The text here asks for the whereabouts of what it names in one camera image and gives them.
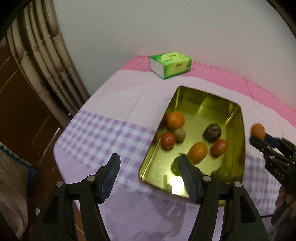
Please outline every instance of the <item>metal tray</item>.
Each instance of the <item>metal tray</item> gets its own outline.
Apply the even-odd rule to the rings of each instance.
[[[185,117],[183,129],[186,138],[182,143],[175,144],[171,150],[163,150],[160,146],[160,137],[164,132],[170,131],[165,119],[174,110],[181,112]],[[211,157],[212,143],[207,142],[202,136],[205,128],[211,123],[220,125],[220,138],[228,142],[228,150],[218,158]],[[208,146],[208,155],[196,165],[203,174],[211,175],[220,166],[227,166],[231,169],[229,183],[242,182],[246,149],[240,106],[210,93],[179,86],[142,163],[140,179],[169,193],[189,198],[174,159],[180,154],[187,154],[191,146],[200,141]]]

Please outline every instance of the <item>pink stripe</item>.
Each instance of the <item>pink stripe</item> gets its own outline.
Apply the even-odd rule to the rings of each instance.
[[[149,56],[140,55],[121,67],[121,69],[149,72]],[[279,115],[296,127],[296,112],[287,104],[282,102],[275,95],[252,83],[251,81],[237,76],[233,73],[208,66],[201,63],[192,62],[191,71],[180,76],[198,77],[216,85],[236,91],[245,96],[258,101],[266,107],[279,113]]]

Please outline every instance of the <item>tissue box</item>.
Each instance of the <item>tissue box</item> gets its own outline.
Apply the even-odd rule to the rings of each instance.
[[[150,69],[163,79],[189,72],[192,59],[178,52],[157,54],[150,57]]]

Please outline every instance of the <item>tablecloth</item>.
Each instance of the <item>tablecloth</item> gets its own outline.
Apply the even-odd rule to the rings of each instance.
[[[250,127],[296,143],[296,113],[245,78],[193,63],[188,73],[163,80],[149,71],[148,56],[138,56],[116,72],[85,103],[54,147],[66,183],[94,174],[112,153],[122,165],[110,198],[100,211],[111,240],[187,240],[199,206],[141,182],[138,170],[163,113],[180,85],[238,103],[246,137],[243,185],[259,213],[273,213],[279,183],[264,166],[262,154],[248,144]],[[220,239],[223,207],[213,240]]]

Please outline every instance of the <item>checkered tablecloth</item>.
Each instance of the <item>checkered tablecloth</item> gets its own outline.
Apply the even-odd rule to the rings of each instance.
[[[112,153],[118,153],[122,165],[117,183],[136,193],[161,195],[167,201],[171,195],[151,188],[138,177],[154,134],[155,130],[80,110],[56,145],[94,172],[107,163]],[[263,157],[255,158],[247,151],[243,185],[261,215],[273,213],[280,187],[264,163]]]

